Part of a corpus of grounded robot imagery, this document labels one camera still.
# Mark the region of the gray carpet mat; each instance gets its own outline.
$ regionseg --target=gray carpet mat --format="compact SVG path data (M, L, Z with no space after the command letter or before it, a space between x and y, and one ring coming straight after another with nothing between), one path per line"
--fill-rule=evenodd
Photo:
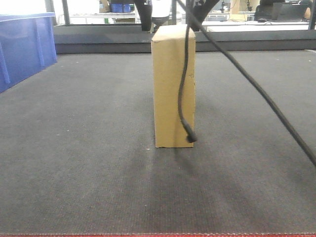
M316 53L234 52L316 152ZM150 54L60 55L0 94L0 234L316 233L316 169L220 53L192 149L156 149Z

